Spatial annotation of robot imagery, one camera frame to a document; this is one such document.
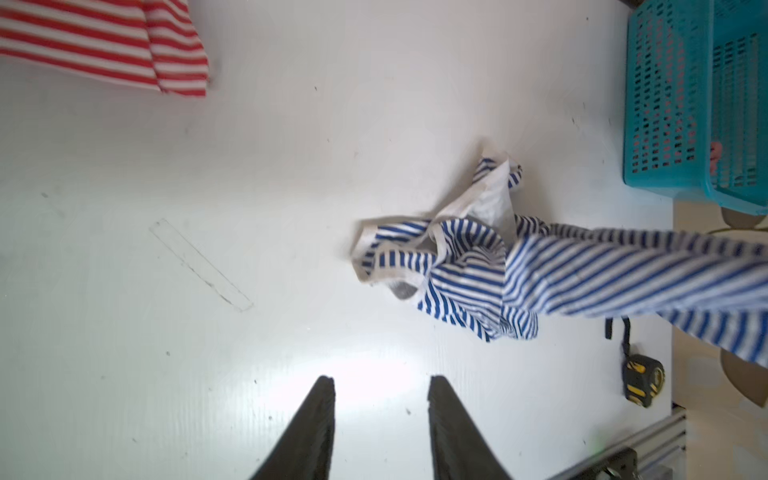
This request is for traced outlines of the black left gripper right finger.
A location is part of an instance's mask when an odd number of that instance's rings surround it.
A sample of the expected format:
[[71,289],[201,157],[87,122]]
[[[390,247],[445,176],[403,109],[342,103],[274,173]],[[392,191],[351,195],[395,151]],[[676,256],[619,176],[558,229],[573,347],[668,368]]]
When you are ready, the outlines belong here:
[[431,378],[428,403],[435,479],[511,478],[444,376]]

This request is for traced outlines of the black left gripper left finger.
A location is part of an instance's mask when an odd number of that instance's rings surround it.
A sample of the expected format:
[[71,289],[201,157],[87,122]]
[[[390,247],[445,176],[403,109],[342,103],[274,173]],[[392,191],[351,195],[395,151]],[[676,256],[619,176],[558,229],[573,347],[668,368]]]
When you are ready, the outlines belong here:
[[335,436],[335,384],[317,378],[253,480],[329,478]]

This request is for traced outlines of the blue white striped tank top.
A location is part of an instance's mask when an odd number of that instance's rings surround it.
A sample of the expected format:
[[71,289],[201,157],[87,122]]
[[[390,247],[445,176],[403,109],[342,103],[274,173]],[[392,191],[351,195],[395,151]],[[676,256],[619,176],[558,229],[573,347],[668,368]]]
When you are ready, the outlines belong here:
[[352,253],[359,279],[484,341],[532,340],[543,314],[656,314],[766,365],[765,245],[546,223],[513,211],[522,183],[508,156],[483,156],[469,188],[435,217],[366,226]]

